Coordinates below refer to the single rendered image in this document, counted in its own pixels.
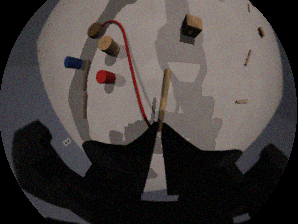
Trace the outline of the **light brown wooden block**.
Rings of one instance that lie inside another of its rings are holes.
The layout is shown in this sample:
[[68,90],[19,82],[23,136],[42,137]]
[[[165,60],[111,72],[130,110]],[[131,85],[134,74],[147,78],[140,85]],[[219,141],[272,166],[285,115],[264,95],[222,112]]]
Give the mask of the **light brown wooden block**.
[[196,37],[200,35],[202,31],[202,22],[201,18],[197,16],[186,14],[184,23],[182,23],[182,34],[186,36]]

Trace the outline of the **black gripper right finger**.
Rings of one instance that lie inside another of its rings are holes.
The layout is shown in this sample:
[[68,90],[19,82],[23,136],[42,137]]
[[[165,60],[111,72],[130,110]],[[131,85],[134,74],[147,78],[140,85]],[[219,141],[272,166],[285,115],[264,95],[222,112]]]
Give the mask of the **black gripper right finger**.
[[206,169],[223,167],[241,159],[242,151],[202,151],[189,143],[169,124],[162,123],[162,153],[164,153],[165,180],[168,196],[196,180]]

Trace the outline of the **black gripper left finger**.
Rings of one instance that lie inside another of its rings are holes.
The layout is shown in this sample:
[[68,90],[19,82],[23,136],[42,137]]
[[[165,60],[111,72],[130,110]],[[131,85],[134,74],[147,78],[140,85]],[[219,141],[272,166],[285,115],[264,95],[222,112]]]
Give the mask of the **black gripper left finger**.
[[126,145],[106,144],[100,141],[84,141],[82,149],[88,155],[90,163],[104,165],[114,171],[128,173],[138,177],[138,190],[144,194],[146,176],[156,144],[158,123],[153,121],[142,136]]

